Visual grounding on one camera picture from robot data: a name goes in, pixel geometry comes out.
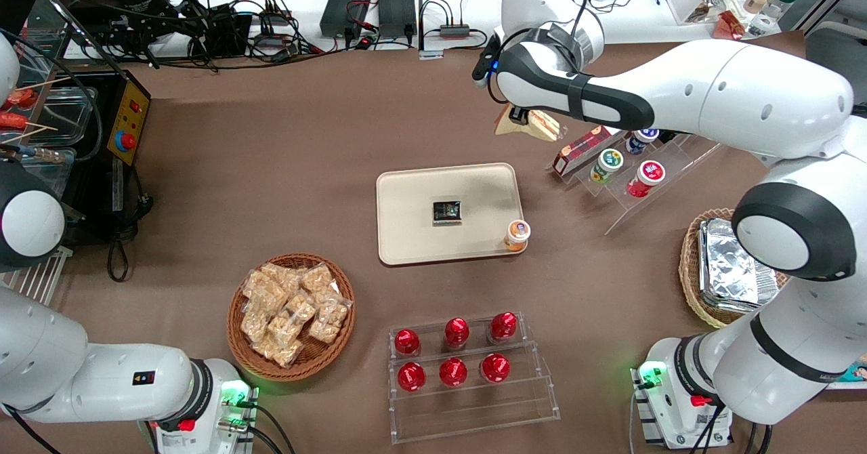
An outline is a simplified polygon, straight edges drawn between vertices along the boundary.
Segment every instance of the yellow control panel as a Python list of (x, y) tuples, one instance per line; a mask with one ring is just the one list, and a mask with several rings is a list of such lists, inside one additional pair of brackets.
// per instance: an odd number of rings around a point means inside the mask
[(148, 118), (150, 101), (132, 81), (127, 81), (123, 90), (121, 107), (114, 118), (114, 127), (108, 139), (108, 150), (129, 166), (133, 165), (136, 149), (139, 148), (139, 137), (145, 119)]

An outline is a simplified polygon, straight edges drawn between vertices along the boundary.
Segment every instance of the red packet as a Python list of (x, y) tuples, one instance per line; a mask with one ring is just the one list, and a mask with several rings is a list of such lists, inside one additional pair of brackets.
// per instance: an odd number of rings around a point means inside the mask
[(740, 25), (740, 21), (735, 18), (731, 10), (726, 10), (719, 14), (719, 21), (716, 22), (716, 28), (713, 30), (713, 38), (739, 41), (745, 33), (744, 26)]

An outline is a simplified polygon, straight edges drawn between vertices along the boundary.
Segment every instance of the clear acrylic stand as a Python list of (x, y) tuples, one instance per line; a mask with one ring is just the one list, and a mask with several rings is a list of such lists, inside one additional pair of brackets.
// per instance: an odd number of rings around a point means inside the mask
[[(610, 194), (617, 204), (619, 204), (620, 208), (622, 208), (620, 217), (605, 231), (604, 235), (608, 235), (618, 225), (626, 222), (627, 219), (641, 211), (641, 208), (647, 207), (650, 202), (659, 198), (675, 182), (680, 180), (684, 174), (705, 161), (719, 146), (720, 144), (717, 142), (712, 142), (699, 136), (687, 135), (686, 133), (675, 136), (674, 139), (665, 144), (655, 142), (653, 145), (647, 146), (644, 153), (637, 155), (637, 157), (617, 146), (616, 149), (623, 153), (623, 167), (607, 183), (600, 185), (591, 179), (592, 164), (586, 164), (584, 167), (581, 167), (581, 169), (576, 171), (573, 178), (580, 180), (585, 185), (585, 188), (587, 188), (589, 194), (592, 194), (594, 197), (598, 198), (599, 194)], [(626, 185), (635, 176), (637, 165), (647, 160), (662, 163), (662, 166), (665, 167), (665, 180), (660, 185), (654, 186), (646, 197), (632, 197), (631, 194), (626, 192)]]
[[(394, 336), (401, 329), (388, 333), (388, 415), (393, 445), (560, 419), (548, 365), (539, 355), (524, 315), (518, 312), (517, 317), (517, 333), (501, 345), (492, 345), (486, 337), (493, 317), (467, 321), (470, 337), (458, 352), (443, 346), (445, 323), (402, 327), (419, 335), (421, 354), (415, 358), (402, 357), (394, 350)], [(479, 372), (482, 359), (493, 352), (511, 363), (508, 379), (496, 385), (487, 383)], [(467, 365), (467, 381), (457, 388), (440, 382), (440, 365), (447, 358), (459, 358)], [(409, 362), (425, 370), (427, 382), (418, 392), (405, 392), (397, 384), (397, 371)]]

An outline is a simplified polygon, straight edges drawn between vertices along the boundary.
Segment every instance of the wicker basket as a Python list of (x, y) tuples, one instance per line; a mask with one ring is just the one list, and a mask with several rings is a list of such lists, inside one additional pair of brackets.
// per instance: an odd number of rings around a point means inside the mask
[[(693, 312), (696, 312), (699, 318), (718, 329), (731, 324), (741, 315), (740, 313), (713, 308), (702, 300), (702, 290), (699, 287), (698, 232), (699, 226), (705, 220), (713, 218), (731, 220), (733, 213), (734, 211), (729, 208), (715, 208), (696, 217), (693, 223), (690, 224), (690, 228), (687, 229), (687, 235), (683, 238), (681, 265), (678, 266), (681, 284), (683, 285), (683, 294), (687, 297), (687, 303), (690, 304), (690, 308), (693, 309)], [(789, 277), (781, 274), (781, 272), (775, 272), (775, 274), (777, 275), (777, 285), (783, 288), (786, 281), (789, 281)]]
[[(325, 257), (303, 253), (284, 254), (273, 257), (268, 262), (284, 266), (284, 268), (313, 268), (313, 266), (319, 263), (325, 263), (337, 281), (340, 294), (352, 300), (353, 303), (356, 301), (346, 274), (343, 274), (343, 271), (337, 265), (326, 260)], [(246, 368), (247, 371), (258, 377), (272, 381), (297, 381), (319, 373), (343, 351), (343, 347), (346, 347), (352, 330), (356, 326), (355, 305), (350, 308), (350, 315), (343, 322), (343, 328), (337, 334), (337, 339), (335, 339), (333, 344), (328, 345), (313, 339), (313, 337), (309, 337), (306, 331), (310, 328), (310, 324), (307, 324), (299, 338), (304, 343), (300, 355), (298, 355), (298, 358), (295, 359), (295, 362), (289, 368), (284, 368), (253, 351), (250, 342), (247, 340), (247, 335), (241, 331), (241, 320), (244, 319), (244, 313), (241, 310), (246, 302), (247, 297), (241, 293), (241, 286), (239, 285), (238, 291), (235, 291), (235, 296), (232, 297), (232, 305), (229, 306), (229, 316), (226, 319), (226, 334), (229, 339), (229, 347), (232, 349), (232, 355), (235, 356), (236, 361)]]

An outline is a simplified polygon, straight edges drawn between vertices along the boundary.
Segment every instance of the red bottle cap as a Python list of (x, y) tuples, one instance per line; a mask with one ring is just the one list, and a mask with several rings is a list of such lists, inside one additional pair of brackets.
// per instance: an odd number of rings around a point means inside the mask
[(445, 386), (460, 386), (467, 381), (467, 365), (461, 359), (447, 358), (440, 365), (440, 380)]
[(446, 324), (446, 342), (449, 346), (463, 346), (469, 337), (470, 325), (467, 324), (465, 319), (461, 317), (452, 318), (451, 321)]
[(512, 312), (496, 315), (490, 321), (490, 336), (493, 339), (508, 339), (517, 331), (517, 316)]
[(482, 375), (492, 383), (505, 381), (509, 377), (510, 369), (509, 359), (506, 359), (502, 354), (489, 354), (482, 359)]
[(417, 363), (406, 363), (397, 371), (397, 384), (408, 392), (418, 392), (425, 385), (425, 370)]
[(403, 329), (394, 336), (394, 349), (402, 354), (415, 354), (421, 347), (419, 334), (410, 329)]

